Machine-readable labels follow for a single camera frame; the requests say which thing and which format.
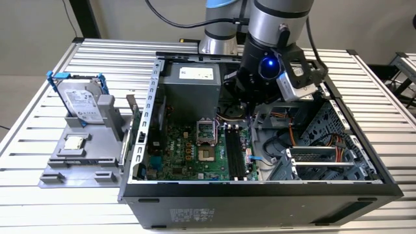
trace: cable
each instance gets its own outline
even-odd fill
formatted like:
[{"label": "cable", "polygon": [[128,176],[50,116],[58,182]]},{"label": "cable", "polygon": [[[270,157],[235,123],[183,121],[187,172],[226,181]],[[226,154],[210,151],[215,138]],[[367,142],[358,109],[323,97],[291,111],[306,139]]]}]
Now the cable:
[{"label": "cable", "polygon": [[4,126],[2,126],[2,125],[0,125],[0,128],[4,128],[6,130],[11,130],[8,127],[4,127]]},{"label": "cable", "polygon": [[66,13],[67,13],[67,17],[68,17],[68,21],[70,21],[71,27],[72,27],[72,29],[74,29],[74,32],[76,33],[76,37],[79,37],[79,35],[78,35],[78,31],[76,31],[76,28],[74,27],[74,24],[72,24],[72,21],[71,21],[70,15],[68,15],[68,9],[67,9],[67,3],[66,3],[66,0],[63,0],[63,3],[64,3]]},{"label": "cable", "polygon": [[291,136],[292,146],[296,146],[296,142],[295,142],[295,138],[294,138],[294,130],[292,130],[292,121],[294,121],[294,118],[291,118],[291,120],[288,121],[288,134]]},{"label": "cable", "polygon": [[316,140],[310,144],[310,146],[314,146],[320,140],[323,140],[326,137],[328,137],[328,136],[331,136],[331,135],[342,137],[342,136],[340,136],[339,134],[336,134],[336,133],[328,133],[328,134],[323,135],[319,139],[316,139]]},{"label": "cable", "polygon": [[334,136],[331,136],[331,140],[328,142],[328,144],[326,146],[331,146],[332,145],[332,141],[334,141]]},{"label": "cable", "polygon": [[236,121],[243,121],[246,120],[244,118],[234,118],[234,117],[224,117],[220,113],[216,113],[216,116],[219,116],[223,120],[228,121],[228,122],[236,122]]},{"label": "cable", "polygon": [[158,17],[170,25],[172,25],[174,27],[178,27],[178,28],[196,28],[196,27],[202,27],[202,26],[206,26],[208,24],[212,24],[212,23],[220,23],[220,22],[228,22],[228,23],[238,23],[239,21],[235,20],[235,19],[228,19],[228,18],[220,18],[220,19],[211,19],[211,20],[207,20],[204,22],[200,22],[200,23],[195,23],[195,24],[179,24],[179,23],[174,23],[172,21],[170,21],[159,12],[158,10],[154,8],[150,0],[144,0],[146,1],[146,4],[148,5],[150,9],[152,10],[152,12],[155,13],[155,15],[158,15]]},{"label": "cable", "polygon": [[326,73],[328,73],[328,67],[327,64],[323,62],[323,60],[320,59],[319,53],[318,53],[318,49],[315,46],[315,42],[314,42],[314,38],[312,38],[312,32],[311,32],[311,23],[310,23],[310,17],[307,18],[307,32],[308,32],[308,38],[310,38],[310,43],[311,43],[311,47],[314,50],[314,54],[316,57],[316,61],[319,62],[319,64],[323,66]]},{"label": "cable", "polygon": [[263,162],[267,166],[272,167],[274,165],[268,164],[267,162],[264,162],[263,160],[258,160],[260,162]]}]

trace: label sticker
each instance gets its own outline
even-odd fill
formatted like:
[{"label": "label sticker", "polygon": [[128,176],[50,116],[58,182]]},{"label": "label sticker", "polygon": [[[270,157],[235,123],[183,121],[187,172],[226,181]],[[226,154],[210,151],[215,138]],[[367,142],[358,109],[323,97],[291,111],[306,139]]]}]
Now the label sticker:
[{"label": "label sticker", "polygon": [[211,222],[215,209],[171,209],[172,222]]},{"label": "label sticker", "polygon": [[78,117],[87,123],[103,123],[103,117],[92,93],[87,90],[67,89],[66,95]]},{"label": "label sticker", "polygon": [[204,67],[182,67],[180,79],[210,79],[214,80],[214,69]]}]

